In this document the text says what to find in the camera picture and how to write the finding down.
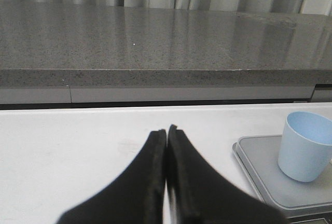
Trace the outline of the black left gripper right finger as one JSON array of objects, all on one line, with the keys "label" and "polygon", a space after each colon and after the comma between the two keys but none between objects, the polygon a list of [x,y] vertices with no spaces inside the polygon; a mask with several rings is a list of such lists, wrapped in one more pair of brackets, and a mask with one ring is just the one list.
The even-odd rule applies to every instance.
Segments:
[{"label": "black left gripper right finger", "polygon": [[175,125],[168,132],[167,184],[175,223],[288,222],[221,176]]}]

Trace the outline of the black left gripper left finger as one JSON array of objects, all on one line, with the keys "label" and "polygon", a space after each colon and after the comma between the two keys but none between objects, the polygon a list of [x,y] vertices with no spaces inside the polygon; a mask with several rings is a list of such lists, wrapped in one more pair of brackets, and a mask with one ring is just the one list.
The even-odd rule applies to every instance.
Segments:
[{"label": "black left gripper left finger", "polygon": [[162,223],[166,146],[165,130],[150,132],[111,184],[63,213],[58,223]]}]

